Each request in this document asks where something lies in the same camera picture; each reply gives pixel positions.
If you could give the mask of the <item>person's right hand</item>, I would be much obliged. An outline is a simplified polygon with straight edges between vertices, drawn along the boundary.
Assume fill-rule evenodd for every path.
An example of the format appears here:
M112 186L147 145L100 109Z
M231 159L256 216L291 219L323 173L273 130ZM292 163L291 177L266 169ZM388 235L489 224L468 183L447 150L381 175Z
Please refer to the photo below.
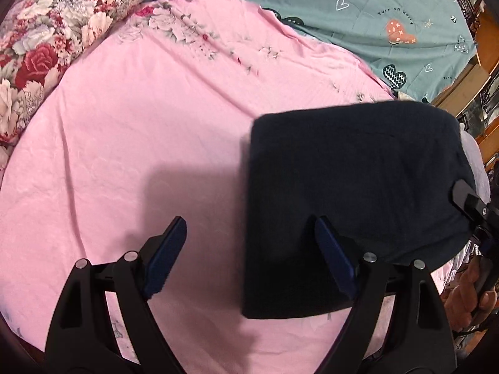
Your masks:
M480 256L474 257L458 277L453 289L445 290L441 300L450 328L455 332L482 323L498 306L495 290L478 297L475 282L480 277Z

